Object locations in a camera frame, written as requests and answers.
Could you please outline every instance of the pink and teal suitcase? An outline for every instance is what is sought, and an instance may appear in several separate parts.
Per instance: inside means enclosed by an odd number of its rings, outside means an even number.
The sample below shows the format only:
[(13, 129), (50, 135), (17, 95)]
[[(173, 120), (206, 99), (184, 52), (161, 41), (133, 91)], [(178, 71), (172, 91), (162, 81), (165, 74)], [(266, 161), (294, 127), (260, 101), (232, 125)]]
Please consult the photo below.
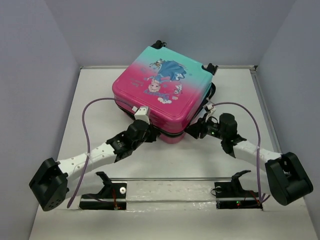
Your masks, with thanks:
[[(179, 142), (185, 128), (216, 91), (212, 78), (218, 66), (205, 68), (166, 48), (157, 41), (148, 46), (112, 85), (116, 99), (137, 108), (148, 106), (150, 120), (167, 143)], [(133, 117), (127, 105), (116, 102), (119, 108)]]

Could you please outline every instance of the white table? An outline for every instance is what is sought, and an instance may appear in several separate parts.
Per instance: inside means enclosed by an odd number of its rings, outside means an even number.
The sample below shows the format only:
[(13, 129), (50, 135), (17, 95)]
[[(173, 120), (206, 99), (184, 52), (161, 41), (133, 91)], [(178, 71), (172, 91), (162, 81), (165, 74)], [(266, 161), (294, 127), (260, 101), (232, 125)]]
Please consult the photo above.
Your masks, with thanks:
[[(81, 122), (83, 108), (93, 99), (112, 97), (111, 85), (123, 70), (81, 70), (59, 159), (87, 149)], [(261, 146), (274, 150), (250, 71), (219, 69), (213, 81), (217, 91), (212, 100), (246, 106), (258, 122)], [(217, 107), (217, 116), (224, 112), (235, 116), (240, 135), (257, 142), (254, 124), (245, 111), (236, 106)], [(94, 103), (85, 119), (93, 147), (127, 129), (132, 122), (113, 101)], [(252, 170), (247, 178), (256, 178), (255, 166), (226, 155), (219, 140), (186, 136), (178, 144), (160, 140), (145, 143), (131, 157), (97, 171), (104, 171), (110, 178), (218, 179), (246, 169)], [(30, 239), (317, 239), (303, 199), (286, 207), (270, 199), (264, 204), (264, 211), (217, 210), (210, 195), (212, 186), (212, 181), (129, 181), (128, 211), (79, 210), (77, 202), (72, 209), (66, 209), (66, 201), (49, 212), (39, 207)]]

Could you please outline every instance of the robotic arm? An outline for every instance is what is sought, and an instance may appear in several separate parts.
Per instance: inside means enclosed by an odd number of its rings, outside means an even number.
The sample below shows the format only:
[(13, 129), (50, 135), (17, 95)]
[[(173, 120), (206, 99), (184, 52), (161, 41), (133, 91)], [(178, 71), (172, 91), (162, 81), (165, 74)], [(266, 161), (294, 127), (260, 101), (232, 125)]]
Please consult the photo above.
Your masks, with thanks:
[[(235, 117), (229, 113), (223, 113), (219, 117), (219, 122), (214, 122), (212, 117), (215, 111), (214, 106), (207, 104), (205, 109), (204, 117), (199, 118), (185, 131), (196, 139), (202, 139), (206, 135), (219, 138), (225, 153), (256, 165), (257, 146), (237, 133)], [(85, 173), (129, 157), (142, 143), (155, 142), (159, 133), (150, 123), (148, 116), (149, 108), (140, 107), (134, 114), (135, 121), (126, 131), (93, 149), (89, 154)], [(76, 179), (82, 175), (87, 157), (87, 153), (83, 153), (60, 161), (49, 158), (41, 164), (30, 181), (29, 187), (44, 211), (56, 208), (74, 194), (77, 186)], [(281, 205), (288, 205), (313, 191), (313, 185), (298, 157), (291, 152), (280, 154), (260, 148), (260, 168), (267, 174), (267, 181), (262, 180), (262, 192), (271, 193)], [(243, 188), (253, 190), (245, 177), (240, 178), (247, 172), (249, 171), (245, 170), (232, 176), (230, 182), (232, 191), (241, 192), (244, 191)], [(91, 179), (92, 182), (84, 181), (77, 196), (99, 192), (101, 186), (97, 188), (94, 182), (101, 180), (104, 186), (112, 184), (104, 172), (97, 172)]]

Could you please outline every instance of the purple hose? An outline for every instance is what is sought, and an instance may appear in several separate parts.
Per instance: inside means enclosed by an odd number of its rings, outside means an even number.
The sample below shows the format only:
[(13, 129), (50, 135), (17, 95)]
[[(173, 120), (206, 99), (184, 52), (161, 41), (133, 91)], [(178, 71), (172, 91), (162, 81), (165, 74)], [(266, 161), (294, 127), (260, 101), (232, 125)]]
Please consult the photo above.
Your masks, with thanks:
[(250, 117), (252, 118), (253, 122), (254, 122), (254, 125), (255, 125), (255, 128), (256, 128), (256, 132), (258, 134), (258, 148), (256, 150), (256, 179), (257, 179), (257, 185), (258, 185), (258, 194), (259, 194), (259, 200), (260, 202), (263, 202), (263, 198), (261, 196), (261, 183), (260, 183), (260, 145), (261, 145), (261, 136), (260, 136), (260, 130), (259, 130), (259, 127), (258, 127), (258, 123), (255, 119), (255, 117), (251, 114), (251, 112), (243, 105), (239, 104), (239, 103), (236, 103), (236, 102), (229, 102), (229, 101), (226, 101), (226, 102), (219, 102), (219, 103), (213, 103), (212, 104), (214, 106), (219, 106), (219, 105), (236, 105), (236, 106), (239, 106), (241, 107), (242, 109), (244, 109), (249, 115)]
[(87, 146), (87, 153), (88, 153), (88, 156), (86, 157), (85, 159), (85, 163), (84, 163), (84, 166), (83, 166), (83, 170), (82, 170), (82, 173), (80, 175), (80, 178), (79, 178), (79, 182), (75, 188), (75, 191), (72, 195), (72, 197), (70, 198), (68, 204), (67, 204), (67, 208), (70, 208), (71, 204), (73, 203), (73, 201), (75, 200), (76, 196), (77, 196), (77, 193), (79, 191), (79, 188), (80, 188), (80, 185), (81, 185), (81, 182), (82, 180), (84, 179), (84, 175), (86, 173), (86, 169), (87, 169), (87, 166), (88, 166), (88, 163), (89, 163), (89, 154), (90, 154), (90, 139), (89, 139), (89, 134), (88, 134), (88, 130), (87, 130), (87, 127), (86, 127), (86, 123), (85, 123), (85, 114), (86, 114), (86, 110), (87, 108), (95, 103), (95, 102), (98, 102), (98, 101), (102, 101), (102, 100), (114, 100), (114, 101), (117, 101), (117, 102), (121, 102), (123, 104), (126, 104), (128, 105), (130, 108), (133, 108), (132, 105), (126, 103), (125, 101), (122, 101), (122, 100), (117, 100), (113, 97), (102, 97), (102, 98), (98, 98), (98, 99), (95, 99), (95, 100), (92, 100), (91, 102), (89, 102), (83, 109), (83, 112), (82, 112), (82, 126), (83, 126), (83, 130), (84, 130), (84, 133), (85, 133), (85, 138), (86, 138), (86, 146)]

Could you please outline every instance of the purple cable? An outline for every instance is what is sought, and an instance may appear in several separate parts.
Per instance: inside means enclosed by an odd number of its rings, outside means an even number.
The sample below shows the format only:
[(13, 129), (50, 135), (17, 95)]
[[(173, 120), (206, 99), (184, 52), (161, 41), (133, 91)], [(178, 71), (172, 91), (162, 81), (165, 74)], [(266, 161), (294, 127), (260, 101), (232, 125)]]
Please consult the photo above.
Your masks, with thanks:
[(86, 145), (87, 145), (87, 157), (85, 159), (85, 163), (84, 163), (84, 166), (83, 166), (83, 170), (82, 170), (82, 173), (80, 175), (80, 179), (79, 179), (79, 182), (75, 188), (75, 191), (72, 195), (72, 197), (70, 198), (68, 204), (67, 204), (67, 208), (70, 208), (71, 204), (73, 203), (73, 201), (75, 200), (76, 196), (77, 196), (77, 193), (79, 191), (79, 188), (80, 188), (80, 185), (81, 185), (81, 182), (82, 180), (84, 179), (84, 175), (86, 173), (86, 169), (87, 169), (87, 166), (88, 166), (88, 163), (89, 163), (89, 154), (90, 154), (90, 139), (89, 139), (89, 134), (88, 134), (88, 130), (87, 130), (87, 127), (86, 127), (86, 123), (85, 123), (85, 113), (86, 113), (86, 110), (87, 108), (95, 103), (95, 102), (98, 102), (98, 101), (102, 101), (102, 100), (114, 100), (114, 101), (117, 101), (117, 102), (121, 102), (123, 104), (126, 104), (128, 105), (130, 108), (133, 108), (132, 105), (128, 104), (127, 102), (125, 101), (122, 101), (122, 100), (117, 100), (113, 97), (102, 97), (102, 98), (98, 98), (98, 99), (95, 99), (95, 100), (92, 100), (91, 102), (89, 102), (83, 109), (83, 112), (82, 112), (82, 126), (83, 126), (83, 130), (84, 130), (84, 133), (85, 133), (85, 138), (86, 138)]
[(260, 183), (260, 145), (261, 145), (261, 136), (260, 136), (260, 130), (259, 130), (259, 127), (258, 127), (258, 123), (255, 119), (255, 117), (251, 114), (251, 112), (243, 105), (239, 104), (239, 103), (236, 103), (236, 102), (229, 102), (229, 101), (226, 101), (226, 102), (219, 102), (219, 103), (213, 103), (213, 106), (219, 106), (219, 105), (236, 105), (236, 106), (239, 106), (241, 107), (242, 109), (244, 109), (249, 115), (250, 117), (252, 118), (253, 122), (254, 122), (254, 125), (255, 125), (255, 128), (256, 128), (256, 132), (258, 134), (258, 149), (256, 150), (256, 179), (257, 179), (257, 184), (258, 184), (258, 194), (259, 194), (259, 200), (263, 203), (264, 200), (261, 196), (261, 183)]

